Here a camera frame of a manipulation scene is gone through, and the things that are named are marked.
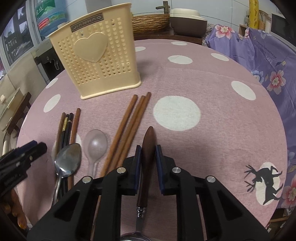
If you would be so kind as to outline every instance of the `metal screw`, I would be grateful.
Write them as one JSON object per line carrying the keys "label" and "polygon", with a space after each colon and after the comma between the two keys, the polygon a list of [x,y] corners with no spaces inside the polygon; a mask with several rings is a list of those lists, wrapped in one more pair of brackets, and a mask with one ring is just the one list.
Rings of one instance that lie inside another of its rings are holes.
{"label": "metal screw", "polygon": [[208,176],[208,177],[207,177],[207,181],[208,181],[209,183],[214,183],[214,182],[216,181],[216,178],[214,178],[213,176]]}
{"label": "metal screw", "polygon": [[117,168],[117,172],[118,173],[125,173],[126,169],[124,167],[119,167],[119,168]]}
{"label": "metal screw", "polygon": [[174,168],[172,169],[172,172],[173,172],[173,173],[180,173],[180,172],[181,172],[181,168],[179,168],[179,167],[174,167]]}
{"label": "metal screw", "polygon": [[82,182],[84,183],[89,183],[91,181],[91,177],[90,176],[85,176],[83,179],[82,179]]}

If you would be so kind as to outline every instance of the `microwave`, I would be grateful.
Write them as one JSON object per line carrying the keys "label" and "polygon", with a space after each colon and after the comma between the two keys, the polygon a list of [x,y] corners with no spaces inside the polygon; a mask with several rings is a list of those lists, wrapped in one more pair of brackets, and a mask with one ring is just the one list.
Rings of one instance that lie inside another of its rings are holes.
{"label": "microwave", "polygon": [[282,14],[271,15],[270,34],[296,51],[296,32]]}

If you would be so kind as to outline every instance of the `purple floral cloth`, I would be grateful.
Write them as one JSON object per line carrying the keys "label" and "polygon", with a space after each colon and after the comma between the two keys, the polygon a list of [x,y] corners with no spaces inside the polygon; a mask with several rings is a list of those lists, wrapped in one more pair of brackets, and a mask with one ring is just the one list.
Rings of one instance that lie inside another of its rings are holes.
{"label": "purple floral cloth", "polygon": [[247,29],[245,35],[241,36],[230,27],[216,25],[205,41],[208,47],[232,58],[251,71],[273,99],[283,121],[288,146],[287,178],[278,208],[294,208],[296,206],[296,53],[265,31],[253,28]]}

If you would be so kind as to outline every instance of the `spoon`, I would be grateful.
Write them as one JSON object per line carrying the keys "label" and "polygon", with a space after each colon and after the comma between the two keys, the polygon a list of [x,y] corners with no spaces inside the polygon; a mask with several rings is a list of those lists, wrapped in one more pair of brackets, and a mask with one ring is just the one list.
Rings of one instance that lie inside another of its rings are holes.
{"label": "spoon", "polygon": [[58,179],[54,191],[54,198],[52,205],[57,203],[58,190],[61,185],[62,178],[68,177],[78,169],[81,162],[81,146],[78,143],[71,144],[64,147],[58,153],[54,161]]}
{"label": "spoon", "polygon": [[148,202],[148,191],[152,175],[152,168],[155,162],[155,149],[156,149],[156,135],[152,126],[148,128],[143,139],[142,144],[142,178],[140,183],[138,201],[137,201],[137,220],[136,231],[132,234],[126,234],[120,237],[121,241],[151,241],[151,239],[142,235],[142,227],[144,221],[144,213],[146,211]]}
{"label": "spoon", "polygon": [[84,138],[84,153],[89,160],[88,176],[94,178],[94,165],[107,151],[107,139],[100,130],[91,130]]}

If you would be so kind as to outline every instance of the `yellow plastic basket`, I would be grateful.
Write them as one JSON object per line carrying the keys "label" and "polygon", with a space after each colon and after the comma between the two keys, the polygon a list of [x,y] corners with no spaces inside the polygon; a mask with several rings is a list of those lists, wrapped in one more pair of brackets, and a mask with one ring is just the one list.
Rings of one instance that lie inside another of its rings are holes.
{"label": "yellow plastic basket", "polygon": [[49,36],[81,99],[141,85],[130,8],[124,3],[97,10]]}

